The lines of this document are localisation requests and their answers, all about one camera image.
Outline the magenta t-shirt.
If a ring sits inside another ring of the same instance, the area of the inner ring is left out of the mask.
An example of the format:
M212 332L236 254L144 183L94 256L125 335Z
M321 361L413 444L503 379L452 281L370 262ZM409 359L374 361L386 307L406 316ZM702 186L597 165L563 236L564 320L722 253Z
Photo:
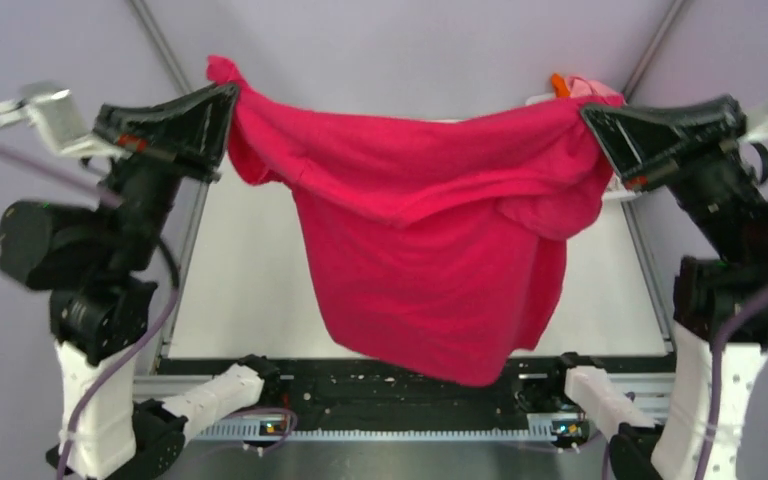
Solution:
M596 221L613 174L580 110L624 101L555 98L443 123L284 105L221 56L206 75L240 88L236 173L292 194L335 343L471 387L537 346L568 241Z

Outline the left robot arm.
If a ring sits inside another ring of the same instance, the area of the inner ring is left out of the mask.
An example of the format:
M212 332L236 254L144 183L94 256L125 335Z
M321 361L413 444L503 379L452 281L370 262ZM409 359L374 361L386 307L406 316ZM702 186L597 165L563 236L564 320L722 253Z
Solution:
M52 83L27 86L20 100L0 105L0 126L26 122L61 156L110 163L87 185L100 198L96 208L22 200L0 221L0 271L49 293L64 414L46 457L59 475L155 479L216 422L279 404L278 371L256 355L183 394L133 397L135 357L162 326L149 318L156 284L138 273L155 253L163 256L173 310L181 278L161 232L184 180L218 179L238 95L234 84L214 84L155 106L106 104L92 128L69 90Z

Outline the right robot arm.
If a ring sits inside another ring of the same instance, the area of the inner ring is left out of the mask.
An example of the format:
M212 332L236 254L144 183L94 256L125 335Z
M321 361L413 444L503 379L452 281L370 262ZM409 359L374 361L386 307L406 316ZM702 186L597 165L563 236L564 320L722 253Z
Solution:
M768 106L731 96L680 108L581 111L624 187L667 189L715 251L681 261L673 287L675 378L664 421L592 359L561 358L546 385L607 440L618 479L732 479L754 381L768 360Z

